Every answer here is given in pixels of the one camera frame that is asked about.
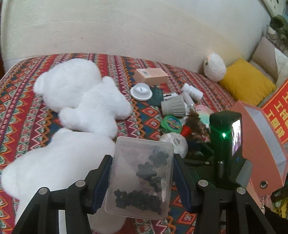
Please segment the brown organza gift bag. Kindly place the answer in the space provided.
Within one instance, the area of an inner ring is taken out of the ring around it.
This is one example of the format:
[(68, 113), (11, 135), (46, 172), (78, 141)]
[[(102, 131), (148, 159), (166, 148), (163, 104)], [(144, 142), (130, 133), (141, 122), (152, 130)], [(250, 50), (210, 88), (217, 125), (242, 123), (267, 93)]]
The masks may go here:
[(197, 112), (189, 112), (185, 125), (191, 129), (191, 133), (186, 136), (186, 139), (202, 141), (203, 136), (207, 136), (209, 138), (210, 133), (204, 123), (201, 121)]

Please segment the white pill bottle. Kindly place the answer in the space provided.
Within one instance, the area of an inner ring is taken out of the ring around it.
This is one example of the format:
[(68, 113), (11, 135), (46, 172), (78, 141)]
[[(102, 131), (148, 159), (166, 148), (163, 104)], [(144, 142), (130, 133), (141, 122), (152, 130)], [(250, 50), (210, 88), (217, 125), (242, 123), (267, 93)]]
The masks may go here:
[(191, 96), (191, 98), (197, 102), (202, 100), (203, 93), (200, 90), (193, 87), (192, 85), (185, 83), (182, 86), (181, 91), (187, 92)]

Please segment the clear plastic box black pieces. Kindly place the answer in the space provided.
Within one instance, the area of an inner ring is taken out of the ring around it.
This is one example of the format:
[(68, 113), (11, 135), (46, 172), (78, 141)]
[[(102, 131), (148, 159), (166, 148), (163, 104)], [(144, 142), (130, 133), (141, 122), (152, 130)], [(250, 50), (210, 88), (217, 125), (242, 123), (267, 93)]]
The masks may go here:
[(166, 219), (173, 156), (172, 143), (124, 136), (117, 138), (105, 211), (131, 218)]

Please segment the pink cardboard box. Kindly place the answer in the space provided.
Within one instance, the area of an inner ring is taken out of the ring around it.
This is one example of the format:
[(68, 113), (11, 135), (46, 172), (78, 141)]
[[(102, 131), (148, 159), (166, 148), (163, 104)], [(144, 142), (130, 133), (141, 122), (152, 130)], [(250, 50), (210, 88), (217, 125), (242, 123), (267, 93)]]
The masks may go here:
[(137, 83), (145, 83), (149, 86), (161, 85), (168, 80), (168, 74), (161, 68), (139, 68), (133, 76)]

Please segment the large white plush bear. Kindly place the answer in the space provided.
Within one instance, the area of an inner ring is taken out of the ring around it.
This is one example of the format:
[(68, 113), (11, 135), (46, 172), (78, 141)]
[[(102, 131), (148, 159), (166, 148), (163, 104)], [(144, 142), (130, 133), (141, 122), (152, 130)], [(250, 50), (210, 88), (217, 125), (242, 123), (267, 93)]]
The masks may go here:
[(47, 146), (28, 151), (4, 168), (4, 191), (19, 200), (16, 220), (37, 190), (66, 189), (98, 168), (105, 155), (113, 155), (116, 121), (132, 113), (114, 80), (102, 76), (94, 62), (82, 58), (42, 73), (33, 91), (58, 114), (62, 128)]

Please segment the pastel pink green toy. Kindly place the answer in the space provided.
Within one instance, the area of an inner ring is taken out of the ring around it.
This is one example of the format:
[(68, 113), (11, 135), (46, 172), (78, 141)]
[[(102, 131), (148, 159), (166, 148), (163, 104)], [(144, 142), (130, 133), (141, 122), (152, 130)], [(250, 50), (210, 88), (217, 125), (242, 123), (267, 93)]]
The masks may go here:
[(199, 118), (200, 118), (201, 122), (204, 125), (209, 125), (210, 124), (209, 123), (209, 118), (210, 118), (210, 115), (214, 113), (213, 110), (211, 110), (210, 108), (208, 108), (205, 105), (197, 105), (195, 107), (195, 111), (199, 115)]

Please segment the pink storage box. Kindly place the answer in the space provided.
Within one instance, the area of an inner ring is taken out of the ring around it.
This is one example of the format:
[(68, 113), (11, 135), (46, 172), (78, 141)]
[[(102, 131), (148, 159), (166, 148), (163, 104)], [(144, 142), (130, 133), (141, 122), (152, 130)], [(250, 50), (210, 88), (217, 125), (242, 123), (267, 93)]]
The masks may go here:
[(242, 115), (243, 157), (252, 162), (252, 185), (259, 197), (270, 195), (285, 184), (287, 151), (262, 109), (242, 101), (230, 109)]

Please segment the yellow cushion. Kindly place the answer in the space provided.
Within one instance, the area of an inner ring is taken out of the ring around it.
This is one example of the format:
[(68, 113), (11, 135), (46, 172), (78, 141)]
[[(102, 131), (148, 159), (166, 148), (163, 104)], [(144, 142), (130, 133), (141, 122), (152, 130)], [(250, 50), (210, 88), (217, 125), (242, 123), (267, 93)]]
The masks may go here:
[(236, 100), (258, 106), (270, 93), (276, 90), (264, 74), (244, 59), (238, 59), (226, 69), (219, 84)]

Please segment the white crumpled bag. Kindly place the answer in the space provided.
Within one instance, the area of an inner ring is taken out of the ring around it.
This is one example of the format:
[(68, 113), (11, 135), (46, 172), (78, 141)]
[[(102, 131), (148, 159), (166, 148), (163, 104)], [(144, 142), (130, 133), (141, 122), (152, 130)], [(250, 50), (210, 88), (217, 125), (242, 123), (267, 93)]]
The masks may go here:
[(188, 152), (188, 144), (184, 136), (178, 133), (163, 134), (159, 141), (172, 143), (174, 146), (174, 153), (179, 154), (181, 158), (185, 158)]

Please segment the red sign with yellow characters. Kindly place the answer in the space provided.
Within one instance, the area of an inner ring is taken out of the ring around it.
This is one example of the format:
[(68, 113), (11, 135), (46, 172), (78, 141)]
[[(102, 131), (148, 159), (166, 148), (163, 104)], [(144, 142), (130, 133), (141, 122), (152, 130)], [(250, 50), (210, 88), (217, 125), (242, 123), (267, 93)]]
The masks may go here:
[(287, 80), (279, 88), (279, 90), (270, 98), (270, 100), (262, 107), (267, 118), (269, 119), (273, 129), (276, 131), (280, 141), (287, 143)]

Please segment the small white round plush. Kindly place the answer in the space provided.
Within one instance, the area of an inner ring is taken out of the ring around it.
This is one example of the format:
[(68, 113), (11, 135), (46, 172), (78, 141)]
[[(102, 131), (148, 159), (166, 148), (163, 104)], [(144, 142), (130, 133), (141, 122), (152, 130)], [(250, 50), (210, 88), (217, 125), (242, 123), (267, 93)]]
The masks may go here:
[(226, 65), (216, 53), (209, 54), (204, 59), (204, 75), (213, 82), (221, 81), (226, 74)]

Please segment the dark green card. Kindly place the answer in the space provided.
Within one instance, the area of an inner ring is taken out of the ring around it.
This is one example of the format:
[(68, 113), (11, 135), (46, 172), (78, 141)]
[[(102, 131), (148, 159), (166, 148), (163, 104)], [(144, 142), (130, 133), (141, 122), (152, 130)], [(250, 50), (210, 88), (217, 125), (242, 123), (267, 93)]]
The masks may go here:
[(149, 105), (161, 106), (161, 102), (164, 101), (163, 90), (157, 87), (151, 87), (152, 97), (147, 101)]

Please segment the beige pillow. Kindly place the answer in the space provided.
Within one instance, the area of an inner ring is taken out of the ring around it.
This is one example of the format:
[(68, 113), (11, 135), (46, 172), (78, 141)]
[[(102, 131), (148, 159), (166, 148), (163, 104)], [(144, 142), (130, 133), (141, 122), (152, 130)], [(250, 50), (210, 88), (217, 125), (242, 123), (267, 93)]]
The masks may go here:
[(266, 37), (262, 37), (249, 62), (274, 84), (280, 83), (281, 75), (287, 78), (287, 56)]

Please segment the white round lid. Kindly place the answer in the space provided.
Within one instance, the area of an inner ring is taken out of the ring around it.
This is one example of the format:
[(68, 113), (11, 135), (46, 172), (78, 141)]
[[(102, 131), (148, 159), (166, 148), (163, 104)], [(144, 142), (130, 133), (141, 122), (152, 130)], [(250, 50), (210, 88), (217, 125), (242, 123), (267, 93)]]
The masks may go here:
[(131, 96), (138, 101), (148, 101), (152, 98), (152, 91), (145, 83), (137, 83), (130, 89)]

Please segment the patterned red bedspread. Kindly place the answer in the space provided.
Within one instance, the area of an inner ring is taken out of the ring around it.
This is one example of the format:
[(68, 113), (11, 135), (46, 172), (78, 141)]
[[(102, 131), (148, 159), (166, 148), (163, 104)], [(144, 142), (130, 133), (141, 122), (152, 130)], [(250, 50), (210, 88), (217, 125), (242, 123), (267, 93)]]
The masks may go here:
[[(130, 96), (130, 88), (138, 68), (161, 68), (169, 79), (159, 86), (164, 94), (180, 93), (181, 86), (188, 83), (203, 92), (201, 104), (214, 112), (230, 109), (236, 102), (219, 84), (192, 71), (145, 59), (105, 54), (59, 54), (28, 58), (14, 65), (1, 77), (1, 172), (15, 158), (29, 150), (46, 146), (51, 136), (62, 126), (58, 115), (47, 108), (41, 98), (33, 93), (35, 80), (43, 72), (69, 59), (91, 60), (102, 76), (110, 76), (133, 107), (131, 117), (118, 121), (118, 135), (158, 140), (161, 111), (147, 102), (136, 101)], [(117, 233), (193, 233), (196, 215), (182, 207), (175, 186), (172, 187), (172, 204), (164, 221), (144, 219), (126, 220)], [(18, 200), (11, 198), (1, 187), (1, 233), (12, 233)]]

